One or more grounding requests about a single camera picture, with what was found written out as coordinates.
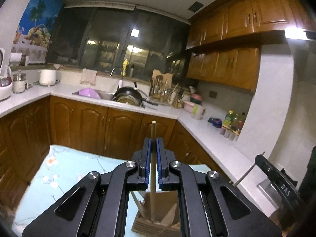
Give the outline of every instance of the metal screw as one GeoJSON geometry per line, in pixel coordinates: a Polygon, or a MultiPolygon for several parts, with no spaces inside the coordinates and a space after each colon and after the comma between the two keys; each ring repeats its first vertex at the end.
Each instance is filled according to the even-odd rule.
{"type": "Polygon", "coordinates": [[[212,171],[209,172],[209,176],[211,178],[218,178],[219,177],[219,173],[217,171],[212,170],[212,171]]]}
{"type": "Polygon", "coordinates": [[[96,179],[96,178],[98,177],[98,172],[92,171],[92,172],[90,172],[90,173],[88,174],[88,177],[89,177],[90,179],[96,179]]]}
{"type": "Polygon", "coordinates": [[[126,165],[127,167],[134,167],[134,166],[136,165],[136,163],[135,163],[134,161],[127,161],[127,162],[125,163],[125,165],[126,165]]]}
{"type": "Polygon", "coordinates": [[[180,162],[180,161],[172,161],[172,162],[171,162],[171,166],[173,166],[173,167],[179,167],[179,166],[181,166],[181,162],[180,162]]]}

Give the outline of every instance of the white appliance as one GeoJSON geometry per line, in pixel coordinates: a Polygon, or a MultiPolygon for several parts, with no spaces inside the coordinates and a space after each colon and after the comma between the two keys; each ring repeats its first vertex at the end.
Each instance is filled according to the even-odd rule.
{"type": "Polygon", "coordinates": [[[56,84],[57,71],[54,69],[41,69],[39,75],[39,84],[41,86],[53,86],[56,84]]]}
{"type": "Polygon", "coordinates": [[[3,58],[4,58],[4,49],[0,48],[0,101],[8,98],[12,94],[11,77],[1,76],[3,58]]]}

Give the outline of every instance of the white countertop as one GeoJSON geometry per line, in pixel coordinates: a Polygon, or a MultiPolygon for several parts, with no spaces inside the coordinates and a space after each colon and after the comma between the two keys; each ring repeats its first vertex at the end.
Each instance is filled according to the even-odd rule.
{"type": "MultiPolygon", "coordinates": [[[[231,141],[220,135],[220,130],[208,123],[207,118],[195,120],[191,118],[190,113],[183,109],[175,109],[163,105],[153,106],[145,103],[146,108],[140,108],[113,101],[72,95],[72,93],[80,89],[82,87],[66,84],[57,84],[53,87],[34,86],[24,93],[12,94],[8,99],[0,101],[0,118],[29,103],[53,95],[111,108],[177,119],[233,182],[236,182],[254,163],[254,161],[250,161],[233,147],[231,141]]],[[[270,216],[275,211],[275,208],[257,187],[266,178],[266,175],[256,166],[238,185],[238,188],[267,216],[270,216]]]]}

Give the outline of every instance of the towel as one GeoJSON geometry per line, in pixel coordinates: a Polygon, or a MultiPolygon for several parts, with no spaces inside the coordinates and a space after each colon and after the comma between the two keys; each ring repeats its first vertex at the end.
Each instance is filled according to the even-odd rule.
{"type": "Polygon", "coordinates": [[[90,83],[92,85],[95,85],[96,77],[97,77],[96,70],[83,69],[81,73],[80,84],[90,83]]]}

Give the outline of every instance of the floral tablecloth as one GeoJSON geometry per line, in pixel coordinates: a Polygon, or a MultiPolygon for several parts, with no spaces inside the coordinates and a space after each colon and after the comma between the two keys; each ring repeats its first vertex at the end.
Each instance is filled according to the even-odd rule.
{"type": "MultiPolygon", "coordinates": [[[[91,171],[97,171],[100,174],[107,173],[113,171],[116,166],[123,162],[125,161],[64,146],[51,145],[49,154],[44,159],[19,204],[12,230],[18,236],[22,236],[24,228],[30,222],[43,213],[86,174],[91,171]]],[[[205,173],[210,170],[205,165],[192,165],[191,167],[205,173]]],[[[156,185],[156,190],[159,191],[158,181],[156,181],[156,185]]],[[[135,194],[139,200],[143,200],[138,192],[135,192],[135,194]]],[[[138,208],[130,194],[125,236],[141,236],[131,231],[137,211],[138,208]]]]}

